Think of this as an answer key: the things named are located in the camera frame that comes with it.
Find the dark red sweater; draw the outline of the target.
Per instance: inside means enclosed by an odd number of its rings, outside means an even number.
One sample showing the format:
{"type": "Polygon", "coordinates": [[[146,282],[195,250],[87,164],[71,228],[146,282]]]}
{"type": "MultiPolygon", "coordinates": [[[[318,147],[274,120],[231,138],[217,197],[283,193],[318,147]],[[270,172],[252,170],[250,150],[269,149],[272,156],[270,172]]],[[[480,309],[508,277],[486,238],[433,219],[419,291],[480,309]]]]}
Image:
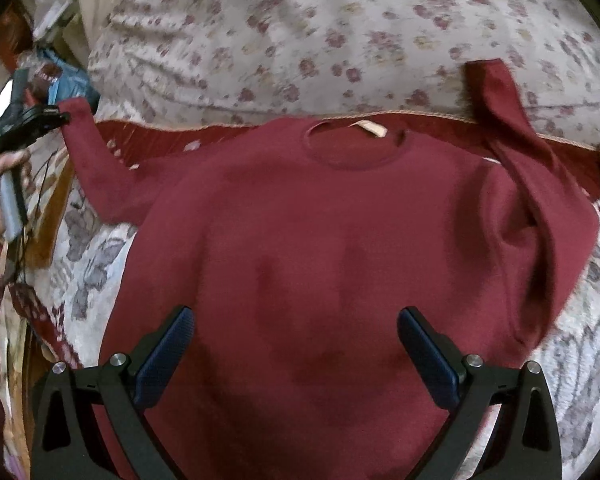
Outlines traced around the dark red sweater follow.
{"type": "Polygon", "coordinates": [[[150,426],[189,479],[401,479],[439,431],[396,333],[406,306],[517,367],[565,307],[598,218],[499,60],[475,121],[280,118],[130,169],[84,99],[61,109],[81,188],[136,234],[100,354],[172,309],[196,334],[150,426]]]}

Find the clear plastic bottle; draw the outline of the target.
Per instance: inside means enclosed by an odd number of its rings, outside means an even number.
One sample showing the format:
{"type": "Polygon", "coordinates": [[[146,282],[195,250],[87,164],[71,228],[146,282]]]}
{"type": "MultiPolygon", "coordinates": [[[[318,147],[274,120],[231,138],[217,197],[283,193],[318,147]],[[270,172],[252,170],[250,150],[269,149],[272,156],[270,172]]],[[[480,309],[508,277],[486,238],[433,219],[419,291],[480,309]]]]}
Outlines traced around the clear plastic bottle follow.
{"type": "Polygon", "coordinates": [[[29,71],[28,86],[36,102],[48,103],[50,87],[62,75],[62,69],[41,50],[27,50],[17,56],[17,67],[29,71]]]}

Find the blue plastic bag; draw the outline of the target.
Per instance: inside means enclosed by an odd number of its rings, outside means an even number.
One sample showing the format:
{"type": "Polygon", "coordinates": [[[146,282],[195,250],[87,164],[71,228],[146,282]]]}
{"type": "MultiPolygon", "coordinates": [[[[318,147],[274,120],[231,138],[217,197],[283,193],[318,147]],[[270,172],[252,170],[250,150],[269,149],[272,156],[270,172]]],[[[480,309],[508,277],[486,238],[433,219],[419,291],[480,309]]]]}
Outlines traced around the blue plastic bag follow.
{"type": "Polygon", "coordinates": [[[37,50],[36,56],[52,69],[46,96],[48,104],[57,105],[71,98],[84,98],[90,104],[92,113],[97,112],[100,94],[92,86],[85,70],[64,61],[52,49],[37,50]]]}

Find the orange brown patterned blanket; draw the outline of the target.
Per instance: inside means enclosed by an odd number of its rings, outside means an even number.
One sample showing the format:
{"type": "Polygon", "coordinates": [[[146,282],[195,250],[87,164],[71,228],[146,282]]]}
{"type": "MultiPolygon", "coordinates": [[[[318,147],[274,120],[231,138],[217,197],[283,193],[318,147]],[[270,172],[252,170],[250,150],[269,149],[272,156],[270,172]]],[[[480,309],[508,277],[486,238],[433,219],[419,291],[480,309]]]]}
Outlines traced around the orange brown patterned blanket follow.
{"type": "Polygon", "coordinates": [[[35,190],[28,201],[29,225],[24,242],[24,267],[27,270],[47,269],[52,263],[73,178],[73,163],[66,148],[50,156],[35,175],[35,190]]]}

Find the red white floral blanket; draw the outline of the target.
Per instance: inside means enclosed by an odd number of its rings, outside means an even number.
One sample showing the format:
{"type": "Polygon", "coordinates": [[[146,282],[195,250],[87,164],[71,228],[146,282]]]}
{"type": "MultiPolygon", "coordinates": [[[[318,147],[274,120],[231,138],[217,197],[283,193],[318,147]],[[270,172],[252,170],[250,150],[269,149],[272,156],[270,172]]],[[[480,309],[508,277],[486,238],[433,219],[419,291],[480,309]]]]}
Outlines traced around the red white floral blanket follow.
{"type": "MultiPolygon", "coordinates": [[[[600,145],[550,136],[548,143],[579,180],[600,217],[600,145]]],[[[59,132],[33,144],[35,174],[64,148],[59,132]]],[[[129,226],[101,224],[76,178],[47,269],[27,270],[22,298],[5,296],[0,312],[0,399],[6,422],[5,464],[30,474],[35,379],[53,359],[91,363],[119,287],[133,239],[129,226]]],[[[600,234],[578,286],[533,357],[547,370],[555,403],[562,472],[568,479],[600,471],[600,234]]]]}

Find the floral pink quilt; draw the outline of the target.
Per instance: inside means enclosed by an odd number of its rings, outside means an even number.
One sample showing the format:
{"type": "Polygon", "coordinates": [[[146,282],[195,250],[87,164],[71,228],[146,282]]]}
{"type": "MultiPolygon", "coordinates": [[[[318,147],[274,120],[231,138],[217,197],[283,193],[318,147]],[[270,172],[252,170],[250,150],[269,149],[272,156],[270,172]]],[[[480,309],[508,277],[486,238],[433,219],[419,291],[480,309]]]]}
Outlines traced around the floral pink quilt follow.
{"type": "Polygon", "coordinates": [[[578,0],[116,0],[99,118],[167,127],[378,110],[466,115],[499,58],[540,133],[600,143],[600,31],[578,0]]]}

